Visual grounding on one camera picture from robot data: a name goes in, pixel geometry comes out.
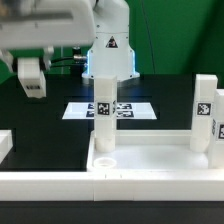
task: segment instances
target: white post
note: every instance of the white post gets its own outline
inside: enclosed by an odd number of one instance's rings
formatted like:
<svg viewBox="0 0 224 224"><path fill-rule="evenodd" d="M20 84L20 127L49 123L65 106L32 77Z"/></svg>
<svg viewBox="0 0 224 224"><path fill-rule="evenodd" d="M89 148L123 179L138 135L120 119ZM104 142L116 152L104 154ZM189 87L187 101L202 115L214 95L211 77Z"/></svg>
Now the white post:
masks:
<svg viewBox="0 0 224 224"><path fill-rule="evenodd" d="M40 71L39 58L19 58L18 78L28 97L46 97L46 80Z"/></svg>
<svg viewBox="0 0 224 224"><path fill-rule="evenodd" d="M96 149L109 152L115 149L117 78L97 77L94 80L94 132Z"/></svg>
<svg viewBox="0 0 224 224"><path fill-rule="evenodd" d="M206 152L208 150L217 82L218 79L215 75L196 76L190 140L190 149L192 151Z"/></svg>
<svg viewBox="0 0 224 224"><path fill-rule="evenodd" d="M224 90L217 90L208 151L209 168L224 168Z"/></svg>

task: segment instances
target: black cable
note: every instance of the black cable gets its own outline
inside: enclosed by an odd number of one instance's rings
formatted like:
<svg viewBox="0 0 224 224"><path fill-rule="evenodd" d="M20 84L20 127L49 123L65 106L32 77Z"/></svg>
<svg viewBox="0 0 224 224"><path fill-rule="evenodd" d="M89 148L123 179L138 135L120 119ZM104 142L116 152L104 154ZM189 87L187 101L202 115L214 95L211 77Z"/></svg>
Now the black cable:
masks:
<svg viewBox="0 0 224 224"><path fill-rule="evenodd" d="M146 28L147 28L148 39L149 39L149 47L151 49L153 73L155 75L156 74L155 56L154 56L151 32L150 32L150 28L149 28L149 19L148 19L148 16L146 14L146 11L145 11L145 1L144 0L139 0L139 1L141 3L141 6L142 6L142 13L143 13L145 24L146 24Z"/></svg>
<svg viewBox="0 0 224 224"><path fill-rule="evenodd" d="M51 61L51 63L57 63L57 62L62 62L62 61L69 61L69 60L74 60L73 57L64 57L64 58L57 58Z"/></svg>
<svg viewBox="0 0 224 224"><path fill-rule="evenodd" d="M63 68L63 67L72 67L72 66L84 66L84 64L53 65L51 66L51 68Z"/></svg>

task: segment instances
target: warning label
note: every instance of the warning label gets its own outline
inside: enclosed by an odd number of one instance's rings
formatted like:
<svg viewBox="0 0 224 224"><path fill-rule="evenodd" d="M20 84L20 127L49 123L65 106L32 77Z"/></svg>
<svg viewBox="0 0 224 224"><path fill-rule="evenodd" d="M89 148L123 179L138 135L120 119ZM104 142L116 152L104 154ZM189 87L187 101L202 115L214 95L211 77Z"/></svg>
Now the warning label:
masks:
<svg viewBox="0 0 224 224"><path fill-rule="evenodd" d="M113 36L110 38L109 42L107 43L106 48L118 48L117 43Z"/></svg>

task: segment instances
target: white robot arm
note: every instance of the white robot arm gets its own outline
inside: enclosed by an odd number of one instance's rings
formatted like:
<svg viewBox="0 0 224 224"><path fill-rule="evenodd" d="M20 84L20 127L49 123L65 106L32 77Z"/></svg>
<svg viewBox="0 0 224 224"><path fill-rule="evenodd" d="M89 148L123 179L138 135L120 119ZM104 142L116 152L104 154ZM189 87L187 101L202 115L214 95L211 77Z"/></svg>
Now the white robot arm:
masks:
<svg viewBox="0 0 224 224"><path fill-rule="evenodd" d="M10 70L8 49L44 48L48 69L53 47L93 44L85 82L102 75L117 76L118 83L139 77L125 0L0 0L0 7L0 59ZM38 58L18 59L18 77L28 97L46 96Z"/></svg>
<svg viewBox="0 0 224 224"><path fill-rule="evenodd" d="M49 69L53 47L91 45L96 35L95 3L96 0L0 0L0 59L12 71L9 49L44 48L44 63ZM46 96L39 58L19 58L18 78L28 97Z"/></svg>

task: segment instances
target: black surface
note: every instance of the black surface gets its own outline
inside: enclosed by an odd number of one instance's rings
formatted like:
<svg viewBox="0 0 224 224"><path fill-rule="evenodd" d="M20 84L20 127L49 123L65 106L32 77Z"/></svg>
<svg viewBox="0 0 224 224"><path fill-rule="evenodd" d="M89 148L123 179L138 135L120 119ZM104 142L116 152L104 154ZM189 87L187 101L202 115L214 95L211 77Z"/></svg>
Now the black surface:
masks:
<svg viewBox="0 0 224 224"><path fill-rule="evenodd" d="M118 102L151 102L158 120L119 120L118 129L190 129L191 75L142 76L118 90ZM93 86L71 76L47 77L47 98L26 97L17 77L0 85L0 129L14 148L0 171L85 171L93 120L62 120L69 102L93 102Z"/></svg>
<svg viewBox="0 0 224 224"><path fill-rule="evenodd" d="M1 224L223 224L223 202L0 202Z"/></svg>

